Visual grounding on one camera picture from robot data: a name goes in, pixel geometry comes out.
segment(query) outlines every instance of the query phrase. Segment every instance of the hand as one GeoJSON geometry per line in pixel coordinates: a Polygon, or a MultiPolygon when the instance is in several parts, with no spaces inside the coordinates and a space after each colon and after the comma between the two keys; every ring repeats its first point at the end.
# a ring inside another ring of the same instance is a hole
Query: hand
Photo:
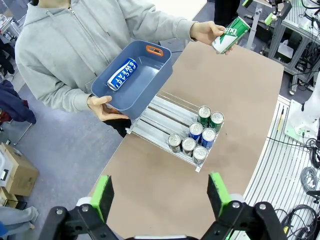
{"type": "Polygon", "coordinates": [[[89,108],[97,115],[101,121],[112,119],[129,119],[127,116],[120,114],[117,110],[108,108],[106,103],[112,100],[111,96],[96,97],[90,96],[86,101],[89,108]]]}
{"type": "MultiPolygon", "coordinates": [[[[211,46],[217,37],[224,34],[225,29],[224,26],[215,25],[213,21],[196,22],[190,29],[190,37],[211,46]]],[[[225,55],[228,55],[234,47],[232,46],[225,55]]]]}

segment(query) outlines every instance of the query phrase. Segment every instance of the gray hoodie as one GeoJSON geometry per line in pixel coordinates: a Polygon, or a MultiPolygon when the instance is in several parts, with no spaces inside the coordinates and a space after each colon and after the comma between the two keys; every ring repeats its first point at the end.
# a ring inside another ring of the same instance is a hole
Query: gray hoodie
{"type": "Polygon", "coordinates": [[[69,9],[28,4],[15,60],[38,100],[84,111],[93,80],[131,38],[191,40],[193,23],[156,11],[144,0],[72,0],[69,9]]]}

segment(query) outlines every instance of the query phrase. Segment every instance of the soda can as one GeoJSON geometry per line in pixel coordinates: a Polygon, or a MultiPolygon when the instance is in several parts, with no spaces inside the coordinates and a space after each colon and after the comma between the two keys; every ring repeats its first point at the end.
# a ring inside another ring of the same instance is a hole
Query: soda can
{"type": "Polygon", "coordinates": [[[225,116],[222,114],[222,112],[215,111],[211,114],[209,126],[210,128],[214,129],[216,133],[219,133],[224,122],[225,116]]]}
{"type": "Polygon", "coordinates": [[[184,155],[192,157],[194,149],[196,147],[196,141],[191,137],[186,137],[182,141],[182,152],[184,155]]]}
{"type": "Polygon", "coordinates": [[[199,122],[194,122],[189,127],[189,138],[193,138],[197,143],[201,138],[204,127],[199,122]]]}
{"type": "Polygon", "coordinates": [[[197,146],[193,150],[193,162],[197,165],[203,164],[207,157],[207,149],[205,149],[203,146],[197,146]]]}
{"type": "Polygon", "coordinates": [[[216,131],[213,128],[206,128],[202,132],[201,146],[211,149],[217,138],[216,131]]]}
{"type": "Polygon", "coordinates": [[[173,133],[168,138],[168,144],[172,152],[175,154],[181,152],[181,137],[179,134],[173,133]]]}
{"type": "Polygon", "coordinates": [[[217,53],[225,54],[249,29],[250,26],[238,16],[224,30],[224,34],[213,41],[212,47],[217,53]]]}
{"type": "Polygon", "coordinates": [[[197,120],[204,128],[209,126],[211,109],[208,106],[201,106],[198,110],[197,120]]]}
{"type": "Polygon", "coordinates": [[[113,91],[118,91],[125,81],[138,68],[138,64],[132,58],[128,58],[124,64],[109,78],[106,84],[113,91]]]}

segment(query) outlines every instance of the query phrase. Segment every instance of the screw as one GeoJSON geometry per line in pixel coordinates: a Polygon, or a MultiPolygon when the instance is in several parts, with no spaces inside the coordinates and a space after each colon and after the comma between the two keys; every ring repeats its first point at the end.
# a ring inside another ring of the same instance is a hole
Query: screw
{"type": "Polygon", "coordinates": [[[234,203],[232,203],[232,207],[235,209],[238,209],[238,208],[240,208],[240,204],[238,202],[234,202],[234,203]]]}
{"type": "Polygon", "coordinates": [[[89,210],[89,207],[88,206],[83,206],[82,207],[82,212],[88,212],[89,210]]]}
{"type": "Polygon", "coordinates": [[[259,208],[260,208],[261,210],[265,210],[265,209],[267,208],[267,206],[264,205],[264,204],[260,204],[259,208]]]}
{"type": "Polygon", "coordinates": [[[56,214],[61,215],[64,211],[60,208],[56,209],[56,214]]]}

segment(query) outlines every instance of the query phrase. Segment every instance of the hoodie zipper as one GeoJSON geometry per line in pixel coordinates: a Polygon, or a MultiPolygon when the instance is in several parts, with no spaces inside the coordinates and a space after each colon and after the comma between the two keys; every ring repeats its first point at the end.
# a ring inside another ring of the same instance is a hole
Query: hoodie zipper
{"type": "Polygon", "coordinates": [[[94,38],[91,36],[91,34],[87,31],[87,29],[85,28],[85,26],[82,24],[82,22],[80,21],[80,19],[78,18],[78,16],[76,15],[76,12],[72,9],[72,7],[70,6],[68,8],[68,11],[70,13],[72,13],[72,15],[75,17],[75,19],[78,21],[78,23],[81,25],[81,27],[83,28],[83,30],[86,32],[86,34],[88,34],[88,36],[90,37],[91,41],[94,43],[95,47],[99,50],[100,54],[104,57],[104,59],[106,60],[107,64],[109,64],[110,62],[108,61],[108,59],[106,58],[106,56],[104,55],[103,51],[100,49],[100,47],[98,46],[98,44],[95,42],[94,38]]]}

